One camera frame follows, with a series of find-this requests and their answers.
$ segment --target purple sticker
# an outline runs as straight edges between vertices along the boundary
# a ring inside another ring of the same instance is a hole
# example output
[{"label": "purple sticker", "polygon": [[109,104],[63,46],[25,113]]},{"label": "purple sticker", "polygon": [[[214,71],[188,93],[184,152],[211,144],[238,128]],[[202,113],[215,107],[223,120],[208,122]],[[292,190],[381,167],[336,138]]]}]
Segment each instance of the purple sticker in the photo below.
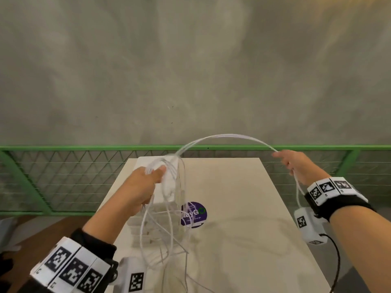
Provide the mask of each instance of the purple sticker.
[{"label": "purple sticker", "polygon": [[190,225],[191,220],[193,220],[193,227],[197,228],[203,225],[206,221],[208,213],[206,208],[201,205],[199,202],[189,202],[182,206],[182,210],[187,212],[186,215],[182,215],[181,224],[183,226]]}]

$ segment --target green railing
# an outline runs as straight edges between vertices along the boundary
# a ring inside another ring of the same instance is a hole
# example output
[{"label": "green railing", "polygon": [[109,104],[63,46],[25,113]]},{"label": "green railing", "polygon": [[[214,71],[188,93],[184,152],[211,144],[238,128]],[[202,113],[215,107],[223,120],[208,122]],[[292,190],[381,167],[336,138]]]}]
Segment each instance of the green railing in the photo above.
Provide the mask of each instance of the green railing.
[{"label": "green railing", "polygon": [[[92,215],[128,158],[174,153],[180,145],[0,146],[0,214]],[[376,206],[391,206],[391,145],[274,145],[304,151],[345,176]],[[261,145],[197,145],[183,157],[259,157],[287,206],[294,180]]]}]

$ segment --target stack of white boxes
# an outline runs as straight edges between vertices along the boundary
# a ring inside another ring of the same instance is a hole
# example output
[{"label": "stack of white boxes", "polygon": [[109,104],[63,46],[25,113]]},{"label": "stack of white boxes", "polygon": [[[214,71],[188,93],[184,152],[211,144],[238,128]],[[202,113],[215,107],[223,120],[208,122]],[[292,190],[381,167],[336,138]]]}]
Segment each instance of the stack of white boxes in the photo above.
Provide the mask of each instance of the stack of white boxes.
[{"label": "stack of white boxes", "polygon": [[[136,168],[141,166],[148,167],[148,165],[155,161],[156,159],[164,158],[165,160],[172,163],[173,168],[175,169],[175,174],[171,175],[169,169],[167,167],[166,174],[164,176],[164,182],[161,184],[156,184],[154,191],[154,201],[153,205],[149,209],[149,214],[153,216],[153,218],[167,231],[170,231],[170,223],[169,223],[169,215],[167,213],[166,203],[163,198],[163,187],[164,193],[167,196],[167,200],[169,201],[168,207],[169,210],[181,210],[181,207],[184,203],[184,191],[181,190],[180,184],[180,173],[179,173],[179,159],[172,155],[166,156],[143,156],[137,159]],[[164,162],[161,161],[157,163],[153,168],[157,169],[161,165],[164,165]],[[181,228],[181,213],[180,212],[171,212],[171,220],[173,227],[173,234],[176,239],[180,239],[182,236],[183,229]],[[140,236],[140,227],[142,223],[142,219],[144,216],[144,211],[140,211],[133,217],[130,217],[127,224],[130,228],[131,234],[133,235],[134,245],[139,245],[139,236]],[[147,215],[142,235],[143,245],[156,243],[161,241],[161,239],[167,243],[169,242],[170,235],[163,231],[159,226],[157,226],[154,221]]]}]

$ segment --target white table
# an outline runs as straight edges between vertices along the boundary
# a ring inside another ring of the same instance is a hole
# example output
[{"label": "white table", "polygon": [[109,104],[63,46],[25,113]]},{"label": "white table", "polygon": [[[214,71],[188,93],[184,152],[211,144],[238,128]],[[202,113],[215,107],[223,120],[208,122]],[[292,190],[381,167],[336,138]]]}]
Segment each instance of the white table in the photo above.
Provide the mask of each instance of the white table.
[{"label": "white table", "polygon": [[[216,293],[330,291],[258,158],[188,158],[184,162],[187,201],[203,204],[208,212],[206,223],[191,230],[191,277]],[[128,159],[101,206],[130,175],[135,163],[136,159]],[[125,225],[115,241],[115,260],[139,256],[131,241]],[[153,286],[154,278],[156,273],[148,271],[147,289]],[[188,284],[190,292],[197,292],[192,281]],[[181,286],[174,289],[171,292],[184,292]],[[112,286],[106,292],[112,292]]]}]

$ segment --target green metal frame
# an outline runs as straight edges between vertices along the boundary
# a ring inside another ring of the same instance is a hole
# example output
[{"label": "green metal frame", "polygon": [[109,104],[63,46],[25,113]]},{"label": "green metal frame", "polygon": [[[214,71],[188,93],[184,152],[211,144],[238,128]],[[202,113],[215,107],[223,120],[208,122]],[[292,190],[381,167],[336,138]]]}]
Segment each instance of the green metal frame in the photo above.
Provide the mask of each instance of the green metal frame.
[{"label": "green metal frame", "polygon": [[[0,211],[0,215],[51,215],[51,216],[92,216],[94,212],[54,212],[45,202],[41,194],[36,190],[36,187],[19,168],[14,159],[9,155],[8,151],[85,151],[85,150],[127,150],[127,151],[174,151],[181,148],[182,145],[96,145],[96,146],[0,146],[0,161],[7,167],[8,171],[14,176],[17,182],[23,187],[26,193],[29,193],[42,207],[42,212],[8,212]],[[341,162],[335,176],[343,176],[347,170],[355,163],[357,157],[362,150],[391,150],[391,145],[273,145],[277,150],[289,149],[296,151],[307,150],[344,150],[347,154]],[[270,150],[263,145],[225,145],[225,144],[210,144],[196,145],[190,150]]]}]

